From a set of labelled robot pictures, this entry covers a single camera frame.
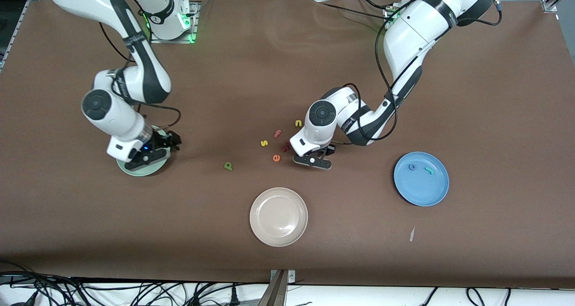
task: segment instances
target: robotic arm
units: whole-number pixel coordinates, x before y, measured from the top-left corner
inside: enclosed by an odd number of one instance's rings
[[[404,0],[409,5],[396,17],[384,37],[386,59],[394,76],[391,91],[372,110],[350,87],[338,87],[314,102],[305,116],[305,125],[292,138],[296,163],[330,169],[323,159],[335,150],[330,145],[336,126],[352,144],[368,146],[384,130],[421,77],[423,58],[432,46],[455,25],[464,26],[477,19],[499,0]]]
[[[53,1],[74,15],[102,22],[115,29],[122,36],[137,64],[133,67],[100,71],[94,78],[93,89],[88,91],[82,100],[84,116],[97,128],[111,135],[107,153],[125,161],[126,168],[131,171],[167,159],[169,151],[161,149],[177,148],[181,143],[179,136],[174,132],[160,136],[146,124],[144,117],[137,113],[131,104],[135,101],[163,102],[171,91],[170,77],[158,61],[126,1]],[[165,7],[171,5],[172,12],[175,12],[173,1],[147,0],[142,5],[149,7],[151,4],[156,8],[158,4]],[[174,21],[170,20],[169,16],[164,16],[162,20]]]

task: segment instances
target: mounting plate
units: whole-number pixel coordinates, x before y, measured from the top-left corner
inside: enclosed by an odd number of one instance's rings
[[[541,0],[541,8],[545,13],[557,13],[557,6],[547,7],[546,0]]]
[[[270,271],[270,282],[274,278],[275,273],[277,273],[277,271]],[[296,281],[296,271],[295,269],[289,269],[287,271],[287,283],[293,284],[295,281]]]

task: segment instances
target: brown paper sheet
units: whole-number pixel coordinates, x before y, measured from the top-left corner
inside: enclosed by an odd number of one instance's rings
[[[381,102],[378,24],[310,0],[212,0],[196,44],[154,45],[173,84],[164,104],[183,113],[181,151],[152,177],[128,177],[80,112],[95,73],[123,60],[95,22],[31,3],[0,74],[0,257],[84,277],[267,281],[291,268],[311,284],[573,287],[575,69],[538,3],[505,3],[498,27],[440,40],[390,138],[338,148],[330,171],[281,153],[328,89],[354,82]],[[440,204],[413,206],[394,188],[411,151],[447,167]],[[250,230],[270,187],[308,206],[289,247]]]

